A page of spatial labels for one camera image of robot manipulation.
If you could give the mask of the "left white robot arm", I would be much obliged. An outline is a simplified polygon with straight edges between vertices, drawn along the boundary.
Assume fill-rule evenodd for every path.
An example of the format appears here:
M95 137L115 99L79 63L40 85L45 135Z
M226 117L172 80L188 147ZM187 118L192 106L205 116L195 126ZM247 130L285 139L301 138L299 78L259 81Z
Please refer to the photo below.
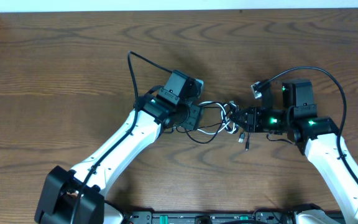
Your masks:
M70 170L53 168L45 178L36 223L122 223L124 214L105 201L117 178L168 128L196 130L202 115L195 104L202 80L174 70L165 85L138 98L123 125L92 155Z

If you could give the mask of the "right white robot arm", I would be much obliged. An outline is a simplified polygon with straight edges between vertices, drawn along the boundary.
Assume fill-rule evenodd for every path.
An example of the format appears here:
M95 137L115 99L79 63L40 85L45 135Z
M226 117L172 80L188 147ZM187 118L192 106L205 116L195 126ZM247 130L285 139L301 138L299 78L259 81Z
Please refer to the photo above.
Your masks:
M270 86L251 86L262 106L239 110L230 119L247 133L287 134L302 155L316 167L339 205L346 223L358 223L358 165L339 128L330 117L319 117L313 87L307 79L283 82L282 110L273 108Z

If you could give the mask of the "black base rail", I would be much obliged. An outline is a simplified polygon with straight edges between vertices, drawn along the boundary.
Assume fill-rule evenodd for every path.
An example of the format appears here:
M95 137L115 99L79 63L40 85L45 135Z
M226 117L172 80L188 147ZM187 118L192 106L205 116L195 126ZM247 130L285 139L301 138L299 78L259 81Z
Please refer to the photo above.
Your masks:
M124 223L130 224L176 224L176 223L344 223L340 213L325 214L321 210L311 212L278 212L258 209L245 213L175 213L138 211L126 215Z

